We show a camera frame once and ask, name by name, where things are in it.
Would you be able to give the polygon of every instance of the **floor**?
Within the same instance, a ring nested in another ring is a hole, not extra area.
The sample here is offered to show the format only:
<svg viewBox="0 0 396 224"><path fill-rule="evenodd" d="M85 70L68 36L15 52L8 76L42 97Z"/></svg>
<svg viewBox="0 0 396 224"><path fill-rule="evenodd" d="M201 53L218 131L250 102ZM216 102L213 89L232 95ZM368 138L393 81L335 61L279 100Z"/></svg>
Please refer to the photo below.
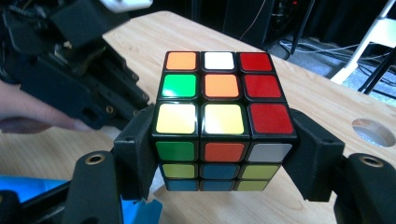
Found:
<svg viewBox="0 0 396 224"><path fill-rule="evenodd" d="M340 49L334 44L325 44L315 38L302 37L295 53L290 55L291 40L290 35L285 35L267 51L276 57L283 58L290 63L297 64L326 78L333 77L347 63L353 53L353 48ZM366 59L369 58L369 60L359 61L360 66L344 81L343 85L357 91L375 70L373 65L384 58L380 56L371 59L374 57L376 56L365 57ZM392 66L381 81L375 85L375 90L396 97L395 70L395 66ZM370 96L396 107L396 99L373 91Z"/></svg>

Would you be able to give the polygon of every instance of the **blue object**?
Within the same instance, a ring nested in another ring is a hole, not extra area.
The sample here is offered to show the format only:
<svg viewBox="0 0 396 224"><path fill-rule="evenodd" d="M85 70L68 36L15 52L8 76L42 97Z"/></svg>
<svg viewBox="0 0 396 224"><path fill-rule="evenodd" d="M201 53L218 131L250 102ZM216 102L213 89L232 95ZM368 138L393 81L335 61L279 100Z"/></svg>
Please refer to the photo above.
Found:
<svg viewBox="0 0 396 224"><path fill-rule="evenodd" d="M233 179L238 170L239 166L234 164L204 164L201 177L204 179Z"/></svg>
<svg viewBox="0 0 396 224"><path fill-rule="evenodd" d="M18 194L20 202L26 202L50 189L54 189L66 181L37 179L29 177L15 177L0 175L0 190L12 190ZM121 201L124 223L158 223L163 205L157 200Z"/></svg>
<svg viewBox="0 0 396 224"><path fill-rule="evenodd" d="M170 191L197 191L197 180L165 180L166 188Z"/></svg>
<svg viewBox="0 0 396 224"><path fill-rule="evenodd" d="M229 191L233 189L233 180L204 180L202 182L203 191Z"/></svg>

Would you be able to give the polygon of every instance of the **chair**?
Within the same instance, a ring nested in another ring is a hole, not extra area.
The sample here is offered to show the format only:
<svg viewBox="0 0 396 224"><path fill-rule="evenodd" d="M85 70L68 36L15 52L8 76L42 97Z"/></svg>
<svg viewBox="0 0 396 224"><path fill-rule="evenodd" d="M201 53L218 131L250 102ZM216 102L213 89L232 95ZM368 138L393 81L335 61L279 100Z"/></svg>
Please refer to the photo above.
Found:
<svg viewBox="0 0 396 224"><path fill-rule="evenodd" d="M349 77L349 75L358 67L358 59L363 54L364 50L367 48L370 42L387 46L392 49L396 47L396 20L387 18L387 15L395 2L396 0L388 0L378 17L374 20L370 29L367 31L363 40L353 53L349 62L337 74L335 74L334 77L332 77L331 81L342 84L347 79L347 77ZM378 71L382 72L382 74L376 75L381 78L392 63L394 63L394 60L393 62L388 62L388 67L385 67L386 69L378 69Z"/></svg>

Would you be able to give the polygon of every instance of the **cube face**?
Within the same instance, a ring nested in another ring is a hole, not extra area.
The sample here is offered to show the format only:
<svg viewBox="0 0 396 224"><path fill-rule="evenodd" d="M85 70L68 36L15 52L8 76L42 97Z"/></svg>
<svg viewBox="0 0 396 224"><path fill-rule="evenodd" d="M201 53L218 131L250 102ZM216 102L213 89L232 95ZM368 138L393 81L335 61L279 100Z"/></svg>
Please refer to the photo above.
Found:
<svg viewBox="0 0 396 224"><path fill-rule="evenodd" d="M170 191L197 191L199 182L194 179L168 179L165 186Z"/></svg>
<svg viewBox="0 0 396 224"><path fill-rule="evenodd" d="M196 95L197 78L195 75L165 75L163 80L164 98L191 98Z"/></svg>
<svg viewBox="0 0 396 224"><path fill-rule="evenodd" d="M197 144L193 142L162 142L156 143L158 155L162 161L195 161Z"/></svg>
<svg viewBox="0 0 396 224"><path fill-rule="evenodd" d="M239 173L240 179L269 180L279 169L278 164L246 164Z"/></svg>
<svg viewBox="0 0 396 224"><path fill-rule="evenodd" d="M196 113L196 105L161 104L155 130L158 133L196 133Z"/></svg>
<svg viewBox="0 0 396 224"><path fill-rule="evenodd" d="M151 132L174 191L264 190L297 140L263 52L167 52Z"/></svg>
<svg viewBox="0 0 396 224"><path fill-rule="evenodd" d="M275 73L271 56L264 52L239 52L239 64L245 73Z"/></svg>
<svg viewBox="0 0 396 224"><path fill-rule="evenodd" d="M246 160L250 162L272 162L281 163L288 155L292 144L281 143L257 143L251 144Z"/></svg>
<svg viewBox="0 0 396 224"><path fill-rule="evenodd" d="M231 191L234 180L203 180L201 181L201 191Z"/></svg>
<svg viewBox="0 0 396 224"><path fill-rule="evenodd" d="M243 134L247 132L240 105L207 104L203 106L203 133Z"/></svg>
<svg viewBox="0 0 396 224"><path fill-rule="evenodd" d="M236 75L205 75L203 95L207 101L239 99L241 96L239 80Z"/></svg>
<svg viewBox="0 0 396 224"><path fill-rule="evenodd" d="M243 76L245 96L250 102L285 102L279 80L275 75Z"/></svg>
<svg viewBox="0 0 396 224"><path fill-rule="evenodd" d="M240 162L245 158L247 142L202 142L201 160L208 162Z"/></svg>
<svg viewBox="0 0 396 224"><path fill-rule="evenodd" d="M167 52L163 70L195 71L199 63L197 52L173 51Z"/></svg>
<svg viewBox="0 0 396 224"><path fill-rule="evenodd" d="M200 177L203 179L234 179L238 175L239 165L232 163L207 163L201 165Z"/></svg>
<svg viewBox="0 0 396 224"><path fill-rule="evenodd" d="M266 180L239 180L233 190L235 191L262 191L267 187Z"/></svg>
<svg viewBox="0 0 396 224"><path fill-rule="evenodd" d="M204 69L206 70L229 70L235 69L232 52L204 52Z"/></svg>
<svg viewBox="0 0 396 224"><path fill-rule="evenodd" d="M166 178L193 179L198 176L197 166L192 163L166 163L161 168Z"/></svg>

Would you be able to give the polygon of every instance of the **table surface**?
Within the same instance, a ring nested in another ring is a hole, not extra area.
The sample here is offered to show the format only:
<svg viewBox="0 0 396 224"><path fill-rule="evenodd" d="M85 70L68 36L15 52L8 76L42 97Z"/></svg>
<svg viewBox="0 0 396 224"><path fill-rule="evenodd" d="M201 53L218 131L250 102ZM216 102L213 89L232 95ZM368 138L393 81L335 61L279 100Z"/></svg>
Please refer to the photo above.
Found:
<svg viewBox="0 0 396 224"><path fill-rule="evenodd" d="M155 100L163 60L169 50L260 51L171 12L132 19L104 35L139 76L138 85ZM298 109L346 143L345 155L368 153L396 165L396 146L378 147L361 139L352 122L369 119L396 134L396 108L330 82L273 57L290 107ZM0 175L70 179L75 161L95 150L110 150L102 132L57 128L39 134L0 134ZM263 192L168 192L151 198L163 203L161 223L335 223L329 203L305 202L281 168Z"/></svg>

